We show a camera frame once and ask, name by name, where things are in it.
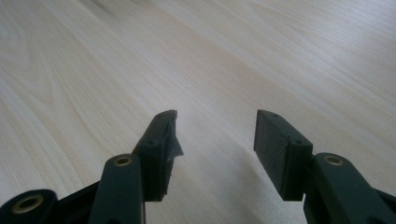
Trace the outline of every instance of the wooden floor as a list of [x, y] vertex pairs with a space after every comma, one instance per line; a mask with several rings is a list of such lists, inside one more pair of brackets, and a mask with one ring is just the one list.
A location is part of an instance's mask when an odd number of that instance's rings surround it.
[[306, 223], [258, 109], [396, 195], [396, 2], [0, 1], [0, 204], [90, 185], [168, 109], [185, 155], [148, 223]]

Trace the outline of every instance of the wood grain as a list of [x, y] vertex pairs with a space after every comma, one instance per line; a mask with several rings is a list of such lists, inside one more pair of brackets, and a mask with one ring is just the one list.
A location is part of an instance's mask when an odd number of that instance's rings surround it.
[[395, 1], [0, 1], [0, 204], [100, 178], [178, 110], [148, 223], [306, 223], [253, 152], [257, 109], [396, 195]]

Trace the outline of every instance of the light wood surface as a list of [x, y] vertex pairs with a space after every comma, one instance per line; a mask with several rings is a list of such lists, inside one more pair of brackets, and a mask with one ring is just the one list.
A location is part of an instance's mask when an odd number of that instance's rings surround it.
[[396, 195], [395, 1], [0, 1], [0, 204], [97, 181], [178, 111], [148, 223], [306, 223], [253, 151], [257, 109]]

